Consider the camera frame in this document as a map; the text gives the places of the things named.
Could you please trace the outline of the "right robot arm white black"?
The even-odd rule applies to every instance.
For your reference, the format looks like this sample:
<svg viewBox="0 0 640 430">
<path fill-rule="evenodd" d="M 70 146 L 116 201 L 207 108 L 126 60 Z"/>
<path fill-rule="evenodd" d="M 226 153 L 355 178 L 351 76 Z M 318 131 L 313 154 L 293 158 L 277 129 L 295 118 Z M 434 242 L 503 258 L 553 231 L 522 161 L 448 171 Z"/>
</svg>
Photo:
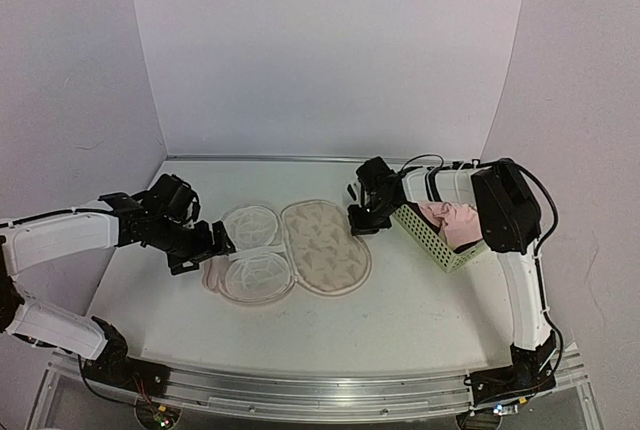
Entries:
<svg viewBox="0 0 640 430">
<path fill-rule="evenodd" d="M 381 157 L 365 161 L 348 184 L 347 208 L 355 236 L 404 226 L 445 269 L 487 246 L 502 268 L 511 307 L 511 362 L 466 380 L 481 405 L 533 396 L 555 385 L 564 339 L 552 322 L 541 267 L 541 247 L 552 235 L 531 190 L 539 180 L 509 158 L 482 163 L 422 156 L 392 169 Z"/>
</svg>

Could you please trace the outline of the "beige patterned mesh laundry bag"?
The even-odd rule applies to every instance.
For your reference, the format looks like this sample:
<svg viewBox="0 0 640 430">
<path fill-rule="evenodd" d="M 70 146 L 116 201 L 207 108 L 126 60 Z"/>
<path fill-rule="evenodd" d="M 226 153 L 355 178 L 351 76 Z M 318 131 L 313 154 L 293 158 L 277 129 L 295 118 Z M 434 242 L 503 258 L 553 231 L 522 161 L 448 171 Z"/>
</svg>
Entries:
<svg viewBox="0 0 640 430">
<path fill-rule="evenodd" d="M 202 285 L 235 304 L 272 303 L 296 286 L 340 297 L 371 274 L 369 248 L 351 235 L 345 211 L 328 201 L 297 202 L 279 213 L 263 205 L 239 206 L 223 224 L 236 251 L 205 261 Z"/>
</svg>

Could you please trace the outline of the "light green perforated plastic basket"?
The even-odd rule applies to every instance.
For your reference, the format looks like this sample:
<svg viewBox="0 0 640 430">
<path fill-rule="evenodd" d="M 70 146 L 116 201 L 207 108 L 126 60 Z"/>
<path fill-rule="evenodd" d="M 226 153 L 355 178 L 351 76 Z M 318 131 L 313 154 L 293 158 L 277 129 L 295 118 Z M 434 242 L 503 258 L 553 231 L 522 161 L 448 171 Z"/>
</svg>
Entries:
<svg viewBox="0 0 640 430">
<path fill-rule="evenodd" d="M 392 218 L 445 273 L 461 269 L 465 264 L 488 251 L 488 246 L 483 240 L 465 246 L 461 252 L 454 251 L 440 237 L 439 230 L 435 230 L 435 226 L 427 220 L 415 203 L 401 206 L 392 214 Z"/>
</svg>

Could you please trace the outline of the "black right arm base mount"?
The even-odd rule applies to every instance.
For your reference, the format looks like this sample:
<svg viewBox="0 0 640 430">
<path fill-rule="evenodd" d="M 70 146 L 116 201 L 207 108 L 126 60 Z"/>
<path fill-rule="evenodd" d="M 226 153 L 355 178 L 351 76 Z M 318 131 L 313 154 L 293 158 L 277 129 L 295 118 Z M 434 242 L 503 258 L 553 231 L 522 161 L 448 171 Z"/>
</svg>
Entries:
<svg viewBox="0 0 640 430">
<path fill-rule="evenodd" d="M 552 357 L 556 352 L 551 345 L 527 350 L 512 344 L 511 364 L 471 372 L 464 384 L 471 389 L 474 407 L 517 400 L 550 390 L 555 386 Z"/>
</svg>

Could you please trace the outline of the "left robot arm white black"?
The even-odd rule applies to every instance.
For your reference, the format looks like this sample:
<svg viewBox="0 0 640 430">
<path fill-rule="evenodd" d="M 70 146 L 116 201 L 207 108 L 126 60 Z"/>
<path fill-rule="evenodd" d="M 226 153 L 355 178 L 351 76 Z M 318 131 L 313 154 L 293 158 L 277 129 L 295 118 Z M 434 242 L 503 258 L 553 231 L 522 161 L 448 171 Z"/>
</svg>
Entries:
<svg viewBox="0 0 640 430">
<path fill-rule="evenodd" d="M 69 255 L 139 244 L 163 252 L 177 276 L 236 248 L 222 222 L 200 219 L 198 194 L 176 175 L 163 174 L 134 195 L 117 192 L 98 200 L 98 208 L 72 207 L 2 222 L 1 330 L 75 355 L 87 380 L 160 397 L 168 366 L 130 356 L 115 326 L 38 300 L 19 288 L 18 275 Z"/>
</svg>

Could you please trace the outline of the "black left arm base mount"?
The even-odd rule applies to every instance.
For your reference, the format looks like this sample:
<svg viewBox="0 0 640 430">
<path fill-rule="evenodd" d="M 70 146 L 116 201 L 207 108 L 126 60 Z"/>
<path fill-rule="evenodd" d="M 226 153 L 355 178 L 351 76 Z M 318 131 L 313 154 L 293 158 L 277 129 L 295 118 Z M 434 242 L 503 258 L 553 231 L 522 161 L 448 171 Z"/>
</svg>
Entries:
<svg viewBox="0 0 640 430">
<path fill-rule="evenodd" d="M 96 359 L 80 364 L 81 375 L 88 380 L 149 397 L 162 397 L 166 391 L 170 368 L 166 365 L 133 358 L 125 337 L 111 324 L 92 317 L 102 330 L 106 345 Z"/>
</svg>

